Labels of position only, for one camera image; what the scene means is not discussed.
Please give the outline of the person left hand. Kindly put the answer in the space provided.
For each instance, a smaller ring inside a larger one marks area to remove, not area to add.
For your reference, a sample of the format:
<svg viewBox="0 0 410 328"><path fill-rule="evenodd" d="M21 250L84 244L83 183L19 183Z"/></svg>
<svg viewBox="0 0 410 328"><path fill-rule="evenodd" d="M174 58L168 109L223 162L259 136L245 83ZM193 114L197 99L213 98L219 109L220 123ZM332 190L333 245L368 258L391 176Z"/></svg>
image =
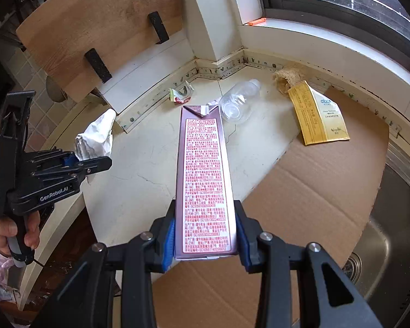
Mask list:
<svg viewBox="0 0 410 328"><path fill-rule="evenodd" d="M27 229L24 238L25 245L35 250L40 243L40 214L33 212L27 217ZM0 253L4 256L10 256L10 250L7 238L17 235L17 225L10 218L0 219Z"/></svg>

